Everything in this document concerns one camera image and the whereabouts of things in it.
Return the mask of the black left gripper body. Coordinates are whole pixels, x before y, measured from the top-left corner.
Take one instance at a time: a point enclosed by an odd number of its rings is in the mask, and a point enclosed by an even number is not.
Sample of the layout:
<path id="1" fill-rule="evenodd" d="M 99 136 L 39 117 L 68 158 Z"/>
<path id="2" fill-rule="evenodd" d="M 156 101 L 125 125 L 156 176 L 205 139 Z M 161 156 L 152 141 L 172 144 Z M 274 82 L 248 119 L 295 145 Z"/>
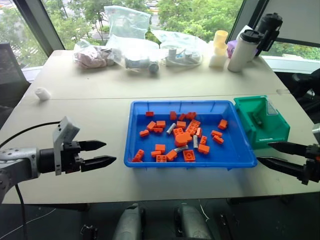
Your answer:
<path id="1" fill-rule="evenodd" d="M 64 143 L 61 153 L 61 171 L 66 174 L 78 172 L 83 165 L 83 159 L 79 153 L 83 150 L 84 141 L 72 141 Z"/>

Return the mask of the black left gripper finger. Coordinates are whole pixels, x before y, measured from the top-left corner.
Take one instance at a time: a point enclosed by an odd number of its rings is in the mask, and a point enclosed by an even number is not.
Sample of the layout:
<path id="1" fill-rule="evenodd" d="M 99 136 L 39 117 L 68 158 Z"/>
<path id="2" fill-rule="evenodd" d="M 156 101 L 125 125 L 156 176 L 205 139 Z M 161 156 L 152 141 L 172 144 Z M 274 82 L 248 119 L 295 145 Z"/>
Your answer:
<path id="1" fill-rule="evenodd" d="M 79 146 L 81 148 L 81 151 L 95 151 L 98 150 L 107 144 L 105 142 L 102 142 L 100 140 L 85 140 L 85 141 L 79 141 Z"/>
<path id="2" fill-rule="evenodd" d="M 88 171 L 104 168 L 111 165 L 113 162 L 116 161 L 116 159 L 117 159 L 116 157 L 109 156 L 109 155 L 97 156 L 92 159 L 87 159 L 80 164 L 80 171 L 88 172 Z"/>

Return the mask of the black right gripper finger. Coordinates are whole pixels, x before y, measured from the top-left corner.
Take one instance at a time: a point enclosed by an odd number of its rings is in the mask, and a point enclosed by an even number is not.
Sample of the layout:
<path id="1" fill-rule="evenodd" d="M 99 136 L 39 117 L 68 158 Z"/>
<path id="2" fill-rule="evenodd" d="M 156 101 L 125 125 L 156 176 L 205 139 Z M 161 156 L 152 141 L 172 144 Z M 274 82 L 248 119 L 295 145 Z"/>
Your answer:
<path id="1" fill-rule="evenodd" d="M 304 180 L 304 167 L 295 163 L 287 162 L 275 157 L 257 157 L 257 160 L 269 169 L 296 177 L 302 183 Z"/>
<path id="2" fill-rule="evenodd" d="M 287 141 L 269 142 L 268 146 L 276 149 L 279 152 L 290 154 L 290 155 L 297 155 L 301 157 L 305 157 L 307 152 L 306 145 L 287 142 Z"/>

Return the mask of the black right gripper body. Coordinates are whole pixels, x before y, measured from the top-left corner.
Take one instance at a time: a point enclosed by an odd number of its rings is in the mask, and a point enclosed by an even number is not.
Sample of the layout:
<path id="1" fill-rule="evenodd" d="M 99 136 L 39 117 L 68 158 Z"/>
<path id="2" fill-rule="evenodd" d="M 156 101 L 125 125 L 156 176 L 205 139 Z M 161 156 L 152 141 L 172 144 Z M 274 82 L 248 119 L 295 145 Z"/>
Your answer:
<path id="1" fill-rule="evenodd" d="M 302 168 L 301 183 L 307 185 L 309 181 L 320 181 L 320 147 L 317 144 L 308 145 L 303 151 L 306 163 Z"/>

